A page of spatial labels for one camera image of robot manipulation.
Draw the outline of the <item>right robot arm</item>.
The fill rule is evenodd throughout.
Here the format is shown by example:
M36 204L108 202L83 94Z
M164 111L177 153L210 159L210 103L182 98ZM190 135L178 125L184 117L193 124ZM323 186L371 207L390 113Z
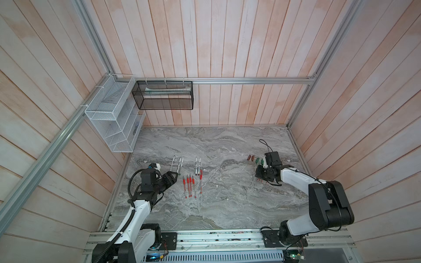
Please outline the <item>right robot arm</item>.
M283 245L295 244L310 233L339 231L354 223L354 213L340 182L321 180L283 164L275 151L267 152L265 160L256 161L256 164L256 178L272 186L288 184L309 198L306 214L281 223L278 237Z

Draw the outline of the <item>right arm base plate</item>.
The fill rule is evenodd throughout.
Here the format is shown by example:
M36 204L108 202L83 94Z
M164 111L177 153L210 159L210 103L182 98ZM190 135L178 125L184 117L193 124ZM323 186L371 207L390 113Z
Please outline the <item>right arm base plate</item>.
M263 229L260 231L265 248L307 247L308 241L304 235L283 236L279 230Z

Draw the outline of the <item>red gel pen long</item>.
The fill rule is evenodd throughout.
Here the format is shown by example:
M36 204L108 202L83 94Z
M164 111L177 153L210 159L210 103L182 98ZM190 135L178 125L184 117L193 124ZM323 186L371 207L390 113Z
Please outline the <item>red gel pen long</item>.
M197 198L195 178L193 177L191 180L192 180L192 192L193 192L193 196L194 196L194 198Z

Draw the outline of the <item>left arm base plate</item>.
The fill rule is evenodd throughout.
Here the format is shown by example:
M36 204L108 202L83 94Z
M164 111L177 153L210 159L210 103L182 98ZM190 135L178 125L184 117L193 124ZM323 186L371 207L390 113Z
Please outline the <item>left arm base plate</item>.
M176 232L164 232L155 234L155 243L152 245L150 250L152 251L163 251L169 250L174 251L177 248L178 234Z

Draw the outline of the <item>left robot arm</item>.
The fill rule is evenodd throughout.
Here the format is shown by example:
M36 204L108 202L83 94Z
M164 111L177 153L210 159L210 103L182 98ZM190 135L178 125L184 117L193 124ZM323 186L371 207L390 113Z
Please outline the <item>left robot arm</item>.
M177 182L179 173L160 172L161 166L150 164L130 178L127 192L130 209L117 231L105 243L93 249L92 263L140 263L148 250L163 246L159 224L145 224L164 192Z

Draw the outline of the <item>green marker pen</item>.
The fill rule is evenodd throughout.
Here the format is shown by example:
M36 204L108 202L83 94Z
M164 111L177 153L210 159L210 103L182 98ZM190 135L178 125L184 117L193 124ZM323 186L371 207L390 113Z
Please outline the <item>green marker pen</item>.
M182 160L183 160L183 158L182 158L182 157L180 157L179 162L178 162L178 166L177 166L177 173L178 173L178 174L180 173L180 168L181 168L181 166L182 166Z
M172 172L173 170L173 166L174 166L174 162L175 162L175 155L173 156L172 162L171 162L171 166L170 166L170 172Z
M179 159L177 173L180 173L180 169L183 166L183 159L184 159L183 157L180 157Z

